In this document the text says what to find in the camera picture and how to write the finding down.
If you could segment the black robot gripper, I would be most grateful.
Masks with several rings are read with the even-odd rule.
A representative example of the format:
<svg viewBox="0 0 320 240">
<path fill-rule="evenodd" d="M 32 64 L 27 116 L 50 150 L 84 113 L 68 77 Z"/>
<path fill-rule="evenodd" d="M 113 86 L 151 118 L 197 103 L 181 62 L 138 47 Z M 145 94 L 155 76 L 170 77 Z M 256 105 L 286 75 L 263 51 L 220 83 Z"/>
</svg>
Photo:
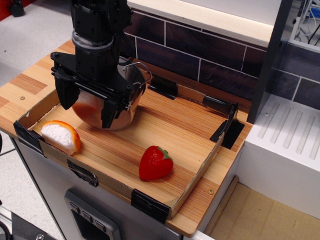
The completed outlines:
<svg viewBox="0 0 320 240">
<path fill-rule="evenodd" d="M 68 110 L 79 98 L 80 90 L 109 96 L 103 101 L 101 110 L 102 128 L 109 129 L 118 117 L 120 100 L 115 95 L 132 95 L 133 90 L 118 73 L 118 66 L 133 62 L 121 58 L 116 43 L 83 44 L 75 42 L 75 53 L 52 52 L 54 62 L 51 68 L 55 79 L 55 89 L 61 106 Z"/>
</svg>

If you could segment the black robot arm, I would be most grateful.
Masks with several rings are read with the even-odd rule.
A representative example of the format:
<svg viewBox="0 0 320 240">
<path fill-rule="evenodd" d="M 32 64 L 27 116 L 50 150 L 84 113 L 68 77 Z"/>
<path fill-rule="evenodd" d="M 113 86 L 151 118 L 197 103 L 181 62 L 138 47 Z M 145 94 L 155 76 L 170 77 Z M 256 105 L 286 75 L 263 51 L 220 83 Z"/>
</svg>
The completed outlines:
<svg viewBox="0 0 320 240">
<path fill-rule="evenodd" d="M 133 85 L 118 70 L 123 30 L 133 12 L 125 0 L 72 0 L 70 4 L 75 53 L 51 53 L 55 89 L 66 110 L 81 90 L 102 99 L 101 127 L 109 129 L 134 94 Z"/>
</svg>

